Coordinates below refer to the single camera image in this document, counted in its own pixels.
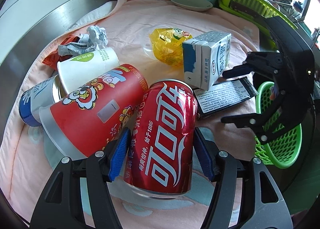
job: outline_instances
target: lime green dish rack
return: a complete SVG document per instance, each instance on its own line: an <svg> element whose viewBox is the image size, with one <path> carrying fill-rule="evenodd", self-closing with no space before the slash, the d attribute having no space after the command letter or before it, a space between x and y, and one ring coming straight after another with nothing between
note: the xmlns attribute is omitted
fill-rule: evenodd
<svg viewBox="0 0 320 229"><path fill-rule="evenodd" d="M265 82L258 89L256 97L256 111L262 113L268 108L272 101L270 100L270 87L273 82ZM268 129L279 117L276 112L265 124L264 128ZM276 131L283 128L280 124ZM278 168L289 168L298 158L302 143L302 128L299 124L294 129L286 134L271 141L267 144L261 145L259 139L256 137L256 152L255 156L259 157L265 165L275 165Z"/></svg>
<svg viewBox="0 0 320 229"><path fill-rule="evenodd" d="M276 8L274 8L270 3L266 2L265 0L218 0L218 1L221 9L254 23L267 36L270 36L268 29L262 26L259 22L257 22L257 19L252 14L258 14L265 18L280 16L293 29L297 29L297 27L283 13L278 11ZM233 2L248 8L247 13L244 12L243 10L240 11L240 10L233 9L232 8Z"/></svg>

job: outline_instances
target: yellow plastic wrapper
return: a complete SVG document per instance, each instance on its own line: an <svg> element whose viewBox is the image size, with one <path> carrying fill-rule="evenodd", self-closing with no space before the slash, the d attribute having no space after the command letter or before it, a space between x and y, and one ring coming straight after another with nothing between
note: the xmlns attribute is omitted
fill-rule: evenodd
<svg viewBox="0 0 320 229"><path fill-rule="evenodd" d="M155 29L149 35L155 57L171 66L183 65L182 43L192 38L189 32L180 29Z"/></svg>

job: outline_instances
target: milk carton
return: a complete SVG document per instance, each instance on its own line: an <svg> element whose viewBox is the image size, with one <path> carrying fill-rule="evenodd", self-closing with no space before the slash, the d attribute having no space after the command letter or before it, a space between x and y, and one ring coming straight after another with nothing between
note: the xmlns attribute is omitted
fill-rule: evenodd
<svg viewBox="0 0 320 229"><path fill-rule="evenodd" d="M210 91L229 63L231 34L210 31L182 43L185 82Z"/></svg>

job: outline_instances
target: blue container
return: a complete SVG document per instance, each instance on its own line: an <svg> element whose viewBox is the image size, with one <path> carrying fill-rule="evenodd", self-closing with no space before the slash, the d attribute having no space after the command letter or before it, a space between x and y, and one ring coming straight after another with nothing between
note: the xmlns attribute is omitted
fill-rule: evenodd
<svg viewBox="0 0 320 229"><path fill-rule="evenodd" d="M61 82L57 75L24 92L19 102L21 119L31 127L40 126L39 108L60 101L60 87Z"/></svg>

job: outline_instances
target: crumpled paper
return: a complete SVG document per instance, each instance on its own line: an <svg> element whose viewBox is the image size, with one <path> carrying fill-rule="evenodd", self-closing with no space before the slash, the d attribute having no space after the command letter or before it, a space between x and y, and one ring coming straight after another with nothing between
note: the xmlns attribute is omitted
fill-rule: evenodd
<svg viewBox="0 0 320 229"><path fill-rule="evenodd" d="M107 47L107 33L105 28L90 26L87 28L89 34L80 34L78 42L71 42L58 46L59 56L72 55L73 57L83 55L95 50Z"/></svg>

